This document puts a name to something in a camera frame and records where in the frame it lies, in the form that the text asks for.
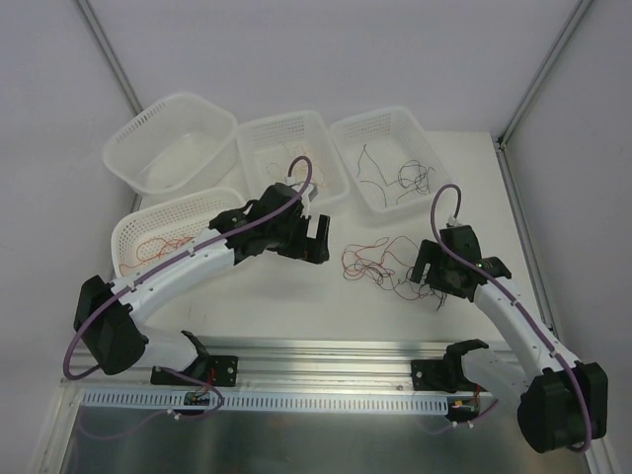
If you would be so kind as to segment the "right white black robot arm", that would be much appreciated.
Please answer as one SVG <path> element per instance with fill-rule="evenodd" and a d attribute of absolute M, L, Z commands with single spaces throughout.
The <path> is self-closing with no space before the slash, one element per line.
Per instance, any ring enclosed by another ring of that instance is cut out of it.
<path fill-rule="evenodd" d="M 415 388 L 455 393 L 478 385 L 510 407 L 532 449 L 587 447 L 605 436 L 608 378 L 596 362 L 583 363 L 529 315 L 512 274 L 497 257 L 481 254 L 469 225 L 447 226 L 439 242 L 421 244 L 411 281 L 474 304 L 512 349 L 518 368 L 479 340 L 446 347 L 439 360 L 414 360 Z"/>

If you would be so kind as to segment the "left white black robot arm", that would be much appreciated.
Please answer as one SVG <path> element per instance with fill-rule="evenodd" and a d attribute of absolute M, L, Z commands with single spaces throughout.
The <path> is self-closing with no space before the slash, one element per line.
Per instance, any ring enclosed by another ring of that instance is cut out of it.
<path fill-rule="evenodd" d="M 219 213 L 164 262 L 111 281 L 86 280 L 62 363 L 65 377 L 76 379 L 70 360 L 83 343 L 106 375 L 142 367 L 182 383 L 209 383 L 211 356 L 201 340 L 187 330 L 149 327 L 148 319 L 198 283 L 266 251 L 310 264 L 327 262 L 329 216 L 320 215 L 315 236 L 307 234 L 308 206 L 317 194 L 312 184 L 275 183 L 260 198 Z"/>

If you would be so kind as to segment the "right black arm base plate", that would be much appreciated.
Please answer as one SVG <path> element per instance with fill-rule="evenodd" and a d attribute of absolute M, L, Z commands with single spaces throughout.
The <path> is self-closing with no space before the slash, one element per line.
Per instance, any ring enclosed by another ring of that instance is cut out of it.
<path fill-rule="evenodd" d="M 413 359 L 410 362 L 414 391 L 456 393 L 471 391 L 476 384 L 467 380 L 462 369 L 443 359 Z"/>

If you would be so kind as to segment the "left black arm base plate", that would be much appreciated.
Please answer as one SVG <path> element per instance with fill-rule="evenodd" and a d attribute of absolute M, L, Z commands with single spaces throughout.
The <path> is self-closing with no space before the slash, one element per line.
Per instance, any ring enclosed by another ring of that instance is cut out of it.
<path fill-rule="evenodd" d="M 150 383 L 156 386 L 194 386 L 202 383 L 215 387 L 234 387 L 238 373 L 239 357 L 236 355 L 201 355 L 191 366 L 180 371 L 193 381 L 182 379 L 164 368 L 154 367 Z"/>

